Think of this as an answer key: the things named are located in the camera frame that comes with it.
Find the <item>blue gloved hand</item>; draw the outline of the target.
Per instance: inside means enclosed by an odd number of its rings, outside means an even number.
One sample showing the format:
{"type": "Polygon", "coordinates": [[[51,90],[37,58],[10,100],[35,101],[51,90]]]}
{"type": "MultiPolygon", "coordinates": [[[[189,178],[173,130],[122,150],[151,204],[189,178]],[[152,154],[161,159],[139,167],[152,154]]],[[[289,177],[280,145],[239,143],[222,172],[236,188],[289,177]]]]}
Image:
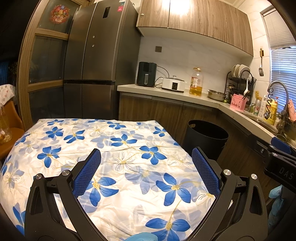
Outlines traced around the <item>blue gloved hand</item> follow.
{"type": "Polygon", "coordinates": [[[280,217],[280,211],[283,206],[283,199],[282,199],[282,188],[283,185],[275,187],[269,192],[269,198],[274,199],[274,203],[272,205],[271,211],[268,215],[268,229],[272,231],[273,228],[278,223],[280,217]]]}

